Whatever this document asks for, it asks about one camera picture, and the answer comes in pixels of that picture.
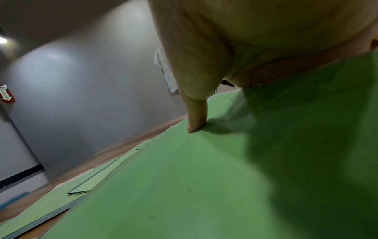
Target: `wooden floor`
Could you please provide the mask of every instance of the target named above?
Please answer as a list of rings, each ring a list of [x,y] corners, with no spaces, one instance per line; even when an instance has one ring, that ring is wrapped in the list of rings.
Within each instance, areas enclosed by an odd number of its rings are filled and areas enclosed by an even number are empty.
[[[73,170],[67,172],[66,174],[62,175],[58,179],[46,184],[45,186],[41,187],[40,189],[28,194],[27,196],[23,197],[22,199],[18,200],[17,202],[9,205],[2,211],[0,211],[0,223],[11,219],[21,212],[23,212],[26,208],[32,205],[34,202],[42,198],[48,192],[50,192],[56,185],[61,184],[85,171],[88,169],[95,168],[117,156],[123,155],[127,153],[129,150],[140,144],[141,142],[156,137],[157,135],[163,133],[172,125],[176,125],[180,121],[182,121],[185,116],[177,118],[173,121],[167,122],[163,125],[160,125],[150,131],[144,132],[138,136],[132,137],[130,139],[124,140],[119,142],[115,145],[105,148],[101,152],[95,154],[84,163],[79,165],[78,167],[74,168]],[[64,213],[54,217],[53,219],[45,222],[44,224],[38,226],[37,228],[31,230],[30,232],[22,235],[19,237],[20,239],[32,239],[35,237],[41,236],[46,230],[48,230],[51,226],[53,226],[62,216]]]

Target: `ceiling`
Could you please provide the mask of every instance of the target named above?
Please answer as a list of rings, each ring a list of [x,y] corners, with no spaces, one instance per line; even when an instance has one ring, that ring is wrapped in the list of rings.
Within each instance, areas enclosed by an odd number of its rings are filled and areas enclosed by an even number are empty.
[[[98,18],[127,0],[0,0],[0,27],[18,57]],[[9,61],[0,53],[0,66]]]

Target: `green drywall sheet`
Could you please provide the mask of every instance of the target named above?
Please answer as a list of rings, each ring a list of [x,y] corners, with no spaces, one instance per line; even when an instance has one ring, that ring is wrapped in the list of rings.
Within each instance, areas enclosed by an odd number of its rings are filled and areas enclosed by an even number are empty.
[[[216,95],[43,239],[378,238],[378,56]]]
[[[1,224],[0,238],[14,238],[69,209],[85,194],[67,196],[67,191],[111,165],[115,160],[108,161],[92,169],[89,173],[51,190],[17,217]]]
[[[143,141],[139,145],[135,146],[133,149],[128,151],[123,156],[119,157],[114,163],[106,167],[104,170],[98,172],[97,174],[93,175],[92,177],[88,178],[85,182],[78,185],[74,189],[68,192],[68,194],[80,194],[86,193],[92,190],[97,184],[99,184],[107,175],[109,175],[114,169],[116,169],[123,161],[129,159],[129,157],[135,153],[137,153],[140,149],[147,146],[150,142],[152,142],[154,138]]]

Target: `red fire alarm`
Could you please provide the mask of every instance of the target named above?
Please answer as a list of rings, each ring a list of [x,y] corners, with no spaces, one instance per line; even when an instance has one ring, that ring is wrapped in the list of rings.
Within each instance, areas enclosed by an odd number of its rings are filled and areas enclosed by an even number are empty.
[[[1,101],[4,103],[11,103],[16,101],[12,93],[9,91],[7,85],[0,85]]]

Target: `white cloth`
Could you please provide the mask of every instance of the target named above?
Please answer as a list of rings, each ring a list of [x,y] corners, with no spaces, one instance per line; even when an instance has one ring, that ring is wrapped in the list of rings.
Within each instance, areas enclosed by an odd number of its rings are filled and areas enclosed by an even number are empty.
[[[170,70],[167,62],[167,57],[163,48],[159,48],[155,52],[155,64],[160,68],[160,72],[167,82],[169,90],[174,93],[178,91],[176,79]]]

